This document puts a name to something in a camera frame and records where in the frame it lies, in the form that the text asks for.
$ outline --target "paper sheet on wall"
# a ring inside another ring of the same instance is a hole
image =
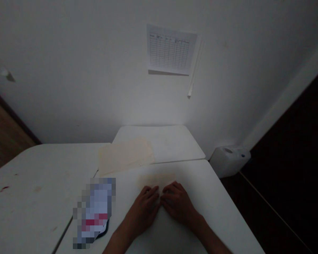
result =
[[[139,190],[142,190],[144,186],[153,188],[158,185],[158,193],[162,195],[164,187],[173,183],[175,180],[176,175],[174,173],[141,175],[138,177],[137,186]]]
[[[106,145],[99,149],[100,177],[111,172],[140,167],[154,162],[151,143],[144,137]]]
[[[147,25],[147,68],[190,74],[197,34]]]

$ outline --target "grid chart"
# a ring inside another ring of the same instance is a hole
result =
[[[149,37],[151,66],[185,69],[190,41],[155,33]]]

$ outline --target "hand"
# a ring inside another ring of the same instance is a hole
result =
[[[152,225],[160,207],[160,203],[153,207],[159,194],[155,193],[158,186],[145,186],[135,199],[118,230],[124,232],[132,241]]]
[[[178,222],[191,228],[200,214],[194,208],[186,190],[177,182],[167,185],[161,196],[160,202],[165,210]]]

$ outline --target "finger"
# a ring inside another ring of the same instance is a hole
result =
[[[151,224],[153,223],[154,218],[156,217],[156,215],[157,215],[157,213],[158,213],[158,211],[159,211],[160,206],[161,206],[161,203],[157,204],[157,205],[153,208],[153,211],[152,211],[151,215],[149,216]]]
[[[172,185],[176,187],[178,190],[184,190],[184,188],[182,188],[182,185],[180,183],[177,183],[176,181],[174,181]]]
[[[173,213],[174,213],[173,208],[163,199],[160,200],[160,203],[163,205],[163,207],[169,213],[169,215],[173,216]]]
[[[180,188],[183,190],[183,191],[186,191],[185,189],[184,189],[184,187],[181,185],[181,183],[178,183],[179,185],[180,185]]]
[[[167,192],[167,191],[171,191],[173,193],[177,193],[179,189],[177,189],[175,186],[173,186],[172,184],[167,185],[164,189],[163,192]]]
[[[172,200],[172,201],[176,201],[177,200],[177,197],[174,196],[173,194],[170,194],[170,193],[165,193],[160,198],[161,199],[168,199],[168,200]]]
[[[149,197],[151,197],[158,189],[159,186],[155,186],[152,189],[150,189],[149,192],[145,194],[145,198],[148,199]]]
[[[141,190],[139,196],[144,195],[147,191],[149,191],[151,187],[144,186],[143,189]]]
[[[158,198],[159,198],[159,193],[156,193],[156,194],[152,195],[152,196],[147,200],[147,202],[152,205],[152,203],[153,203],[154,201],[156,201]]]

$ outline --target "white table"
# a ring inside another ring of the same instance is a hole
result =
[[[184,125],[123,126],[113,143],[145,137],[151,142],[155,163],[204,159],[205,154]]]
[[[0,253],[53,252],[104,145],[39,145],[0,169]]]
[[[73,249],[77,221],[72,221],[57,254],[101,254],[139,194],[139,175],[175,173],[188,192],[196,209],[219,238],[234,253],[264,253],[250,228],[206,160],[161,163],[134,168],[108,176],[116,177],[116,211],[112,214],[105,236],[91,244],[90,249]],[[128,253],[206,253],[199,240],[160,208],[153,225],[130,246]]]

